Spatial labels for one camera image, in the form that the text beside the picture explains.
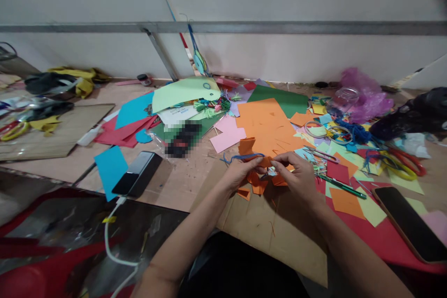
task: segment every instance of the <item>green pencil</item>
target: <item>green pencil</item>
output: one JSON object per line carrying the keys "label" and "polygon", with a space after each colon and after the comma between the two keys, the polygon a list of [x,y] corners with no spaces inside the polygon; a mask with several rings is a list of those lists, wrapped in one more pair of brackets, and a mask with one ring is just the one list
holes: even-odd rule
{"label": "green pencil", "polygon": [[329,177],[324,176],[324,175],[321,175],[321,176],[319,175],[318,177],[321,177],[322,179],[324,179],[327,182],[331,182],[335,186],[338,186],[342,190],[345,190],[345,191],[347,191],[349,193],[352,193],[353,195],[355,195],[355,196],[357,196],[359,198],[366,199],[366,195],[365,194],[363,194],[361,192],[358,192],[358,191],[356,191],[354,189],[351,189],[350,187],[348,187],[348,186],[346,186],[346,185],[344,185],[344,184],[342,184],[340,182],[337,182],[336,180],[334,180],[332,178],[329,178]]}

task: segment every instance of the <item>pink plastic bag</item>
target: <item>pink plastic bag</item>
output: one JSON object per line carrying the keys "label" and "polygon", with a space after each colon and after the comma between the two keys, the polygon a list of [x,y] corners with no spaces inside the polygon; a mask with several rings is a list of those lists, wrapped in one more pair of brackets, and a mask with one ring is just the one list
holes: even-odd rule
{"label": "pink plastic bag", "polygon": [[386,93],[382,92],[380,85],[358,68],[343,71],[340,85],[356,88],[360,93],[359,100],[349,110],[350,121],[353,123],[365,123],[376,116],[382,116],[394,105],[392,99],[386,99]]}

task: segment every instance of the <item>glass jar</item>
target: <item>glass jar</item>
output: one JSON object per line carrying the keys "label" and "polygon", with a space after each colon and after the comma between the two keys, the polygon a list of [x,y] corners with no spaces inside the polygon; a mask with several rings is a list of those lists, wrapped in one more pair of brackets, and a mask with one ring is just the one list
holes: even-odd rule
{"label": "glass jar", "polygon": [[355,88],[342,87],[327,103],[326,110],[330,115],[342,117],[359,99],[359,92]]}

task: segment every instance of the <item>smartphone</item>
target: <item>smartphone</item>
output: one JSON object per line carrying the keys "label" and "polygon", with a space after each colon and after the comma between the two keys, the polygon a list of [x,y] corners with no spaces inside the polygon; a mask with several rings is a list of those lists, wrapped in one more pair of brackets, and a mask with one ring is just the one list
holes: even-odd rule
{"label": "smartphone", "polygon": [[381,208],[416,257],[425,263],[447,262],[447,248],[395,187],[372,190]]}

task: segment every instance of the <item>charging cable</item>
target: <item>charging cable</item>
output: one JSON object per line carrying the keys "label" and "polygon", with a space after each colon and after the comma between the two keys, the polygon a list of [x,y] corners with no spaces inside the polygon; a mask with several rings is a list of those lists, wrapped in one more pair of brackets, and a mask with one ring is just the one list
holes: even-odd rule
{"label": "charging cable", "polygon": [[114,215],[114,213],[116,212],[116,210],[118,209],[118,207],[120,207],[120,205],[122,205],[124,202],[126,201],[126,197],[119,197],[118,201],[116,202],[116,206],[113,209],[113,211],[110,213],[109,217],[107,218],[106,221],[106,227],[104,229],[104,242],[106,245],[106,252],[107,252],[107,256],[114,262],[118,263],[118,264],[122,264],[122,265],[127,265],[127,266],[133,266],[135,267],[134,271],[116,288],[116,290],[113,292],[112,296],[110,296],[110,298],[116,298],[116,296],[118,296],[118,294],[120,293],[121,289],[123,287],[126,286],[126,284],[128,283],[128,281],[130,281],[132,279],[133,276],[135,276],[135,274],[138,272],[138,265],[140,264],[139,262],[129,262],[129,261],[123,261],[120,260],[119,258],[116,258],[115,256],[112,255],[112,252],[110,251],[110,246],[108,244],[108,223],[110,221],[110,218]]}

